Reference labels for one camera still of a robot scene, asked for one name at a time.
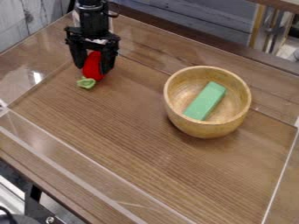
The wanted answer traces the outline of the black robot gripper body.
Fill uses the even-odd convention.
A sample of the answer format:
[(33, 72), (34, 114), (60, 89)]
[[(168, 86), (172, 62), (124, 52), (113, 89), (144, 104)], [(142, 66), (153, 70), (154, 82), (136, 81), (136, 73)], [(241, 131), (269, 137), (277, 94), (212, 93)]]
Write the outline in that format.
[(76, 0), (73, 18), (74, 26), (66, 26), (65, 42), (74, 49), (116, 48), (120, 37), (109, 31), (109, 19), (117, 14), (108, 12), (108, 0)]

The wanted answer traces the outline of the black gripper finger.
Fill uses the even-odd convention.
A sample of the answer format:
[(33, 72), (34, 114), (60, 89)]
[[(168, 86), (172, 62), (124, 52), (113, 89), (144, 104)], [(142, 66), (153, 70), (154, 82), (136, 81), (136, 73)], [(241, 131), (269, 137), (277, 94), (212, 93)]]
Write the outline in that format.
[(106, 74), (114, 67), (117, 51), (113, 49), (104, 49), (101, 51), (100, 69), (101, 73)]
[(72, 56), (74, 66), (77, 68), (82, 68), (84, 63), (85, 63), (85, 59), (88, 57), (86, 50), (77, 45), (72, 45), (69, 47), (69, 52), (70, 52), (70, 56)]

